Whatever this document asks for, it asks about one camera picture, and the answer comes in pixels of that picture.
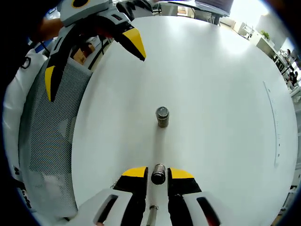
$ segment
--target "chair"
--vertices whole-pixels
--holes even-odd
[[[69,58],[56,99],[49,102],[47,63],[24,104],[19,130],[20,169],[34,210],[52,217],[72,217],[78,210],[71,177],[73,128],[92,72]]]

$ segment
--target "threaded bolt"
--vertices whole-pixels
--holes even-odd
[[[165,182],[165,166],[163,164],[155,165],[151,181],[156,185],[161,185]]]
[[[159,107],[156,110],[156,117],[158,120],[158,125],[161,128],[166,128],[168,126],[169,110],[166,107]]]

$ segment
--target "desk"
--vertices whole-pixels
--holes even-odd
[[[200,11],[204,11],[204,12],[208,12],[208,13],[212,13],[215,16],[214,22],[213,24],[217,25],[219,22],[219,18],[223,17],[223,16],[229,16],[229,13],[217,8],[215,6],[210,6],[208,4],[205,3],[201,3],[201,2],[195,2],[195,1],[159,1],[159,3],[161,5],[169,5],[170,7],[172,7],[169,12],[170,15],[169,16],[176,16],[177,14],[175,13],[174,5],[177,6],[186,6],[189,8],[193,8],[195,10],[200,10]]]
[[[258,31],[254,31],[252,37],[250,38],[250,42],[261,49],[271,59],[277,55],[277,51],[275,50],[274,46],[271,45],[271,43],[267,41]]]
[[[153,16],[133,26],[145,62],[113,42],[79,108],[71,161],[77,206],[128,168],[148,166],[151,174],[160,162],[194,175],[237,225],[270,225],[293,180],[298,144],[293,103],[274,62],[203,21]],[[160,106],[170,111],[166,129],[157,126]],[[171,225],[166,182],[150,184],[146,202],[160,207],[156,225]]]

